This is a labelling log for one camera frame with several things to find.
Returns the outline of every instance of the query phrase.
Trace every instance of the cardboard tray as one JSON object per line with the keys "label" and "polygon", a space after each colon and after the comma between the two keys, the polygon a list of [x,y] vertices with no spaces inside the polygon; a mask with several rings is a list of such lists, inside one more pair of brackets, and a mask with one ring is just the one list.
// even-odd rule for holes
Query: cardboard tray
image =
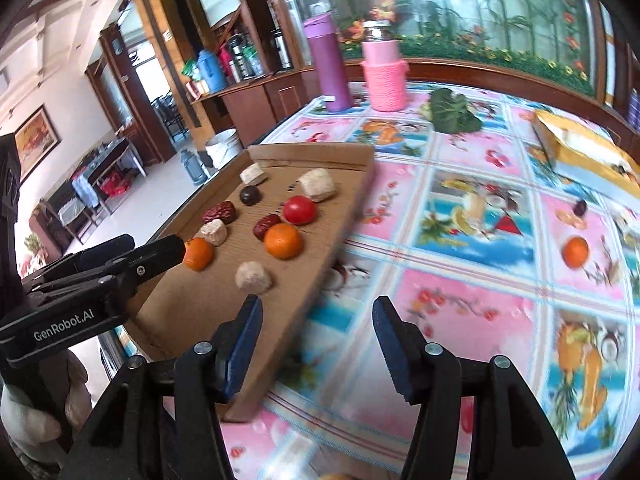
{"label": "cardboard tray", "polygon": [[635,174],[640,174],[640,167],[627,152],[571,119],[544,110],[537,110],[534,115],[533,129],[546,151],[551,167],[557,174],[618,200],[631,209],[640,209],[640,187],[638,184],[628,177],[620,175],[613,168],[569,147],[558,139],[543,121],[575,132],[603,149],[617,153],[629,164]]}
{"label": "cardboard tray", "polygon": [[[239,175],[254,162],[260,162],[268,179],[258,186],[262,201],[248,207],[238,198],[244,187]],[[218,412],[225,420],[250,420],[349,233],[372,180],[373,163],[372,146],[332,142],[250,146],[236,156],[183,206],[160,235],[177,234],[187,240],[199,231],[205,210],[231,200],[238,218],[227,226],[226,241],[215,248],[213,262],[202,272],[180,264],[140,286],[129,302],[131,319],[126,324],[136,345],[149,358],[160,360],[178,357],[193,344],[209,340],[221,323],[236,316],[246,297],[236,288],[238,265],[262,263],[274,282],[261,296],[262,331],[242,390],[232,403],[219,406]],[[292,260],[277,260],[252,230],[263,216],[280,213],[287,198],[302,193],[296,180],[310,168],[327,168],[338,193],[318,204],[315,222],[300,228],[303,253]]]}

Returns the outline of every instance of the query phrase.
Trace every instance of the pink thermos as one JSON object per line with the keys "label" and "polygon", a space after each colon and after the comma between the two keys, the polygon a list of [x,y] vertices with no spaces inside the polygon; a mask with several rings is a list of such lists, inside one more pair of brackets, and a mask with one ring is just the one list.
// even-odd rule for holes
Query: pink thermos
{"label": "pink thermos", "polygon": [[326,12],[306,20],[305,35],[314,57],[324,105],[330,112],[341,112],[353,106],[340,45],[335,35],[334,20]]}
{"label": "pink thermos", "polygon": [[364,79],[369,89],[371,107],[379,112],[397,112],[406,106],[407,62],[400,59],[398,42],[391,36],[390,23],[370,21],[362,42]]}

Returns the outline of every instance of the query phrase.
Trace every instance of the purple bottle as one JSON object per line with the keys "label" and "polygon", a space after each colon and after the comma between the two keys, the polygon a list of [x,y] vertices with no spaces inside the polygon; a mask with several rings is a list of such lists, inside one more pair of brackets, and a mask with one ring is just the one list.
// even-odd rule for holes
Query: purple bottle
{"label": "purple bottle", "polygon": [[347,74],[331,14],[326,12],[306,20],[304,28],[316,64],[326,109],[330,112],[341,112],[351,108],[353,100],[349,94]]}

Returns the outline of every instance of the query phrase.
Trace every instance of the silver bolt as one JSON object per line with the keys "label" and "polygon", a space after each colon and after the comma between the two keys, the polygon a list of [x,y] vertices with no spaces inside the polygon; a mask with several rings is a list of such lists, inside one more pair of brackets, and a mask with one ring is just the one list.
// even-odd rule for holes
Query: silver bolt
{"label": "silver bolt", "polygon": [[146,363],[146,359],[140,354],[135,354],[130,357],[127,365],[131,370],[135,370],[136,368],[140,368],[144,363]]}
{"label": "silver bolt", "polygon": [[211,352],[211,343],[209,341],[201,341],[200,343],[196,343],[196,346],[193,347],[193,351],[198,355],[204,355]]}
{"label": "silver bolt", "polygon": [[442,346],[438,343],[427,343],[424,346],[424,351],[429,355],[440,355],[442,354]]}
{"label": "silver bolt", "polygon": [[497,355],[494,358],[494,363],[498,368],[509,368],[511,366],[511,361],[504,355]]}

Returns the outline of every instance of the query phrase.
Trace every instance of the patterned tablecloth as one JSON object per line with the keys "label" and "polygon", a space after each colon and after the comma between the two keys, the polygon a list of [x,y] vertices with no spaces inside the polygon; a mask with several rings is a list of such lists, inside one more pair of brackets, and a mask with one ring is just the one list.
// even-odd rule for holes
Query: patterned tablecloth
{"label": "patterned tablecloth", "polygon": [[[240,480],[315,478],[340,467],[328,457],[335,450],[401,470],[418,407],[394,390],[373,332],[371,305],[381,294],[457,356],[510,357],[578,478],[597,478],[636,421],[635,249],[608,199],[551,170],[530,124],[536,108],[580,119],[449,86],[469,98],[483,128],[441,134],[418,113],[439,87],[412,84],[405,110],[380,113],[354,84],[355,107],[331,114],[316,99],[264,141],[373,144],[376,177],[265,410],[223,428]],[[580,199],[588,204],[581,221],[571,215]],[[571,270],[561,248],[576,235],[590,257]],[[472,425],[472,399],[463,399],[456,477],[466,476]],[[369,467],[350,472],[387,478]]]}

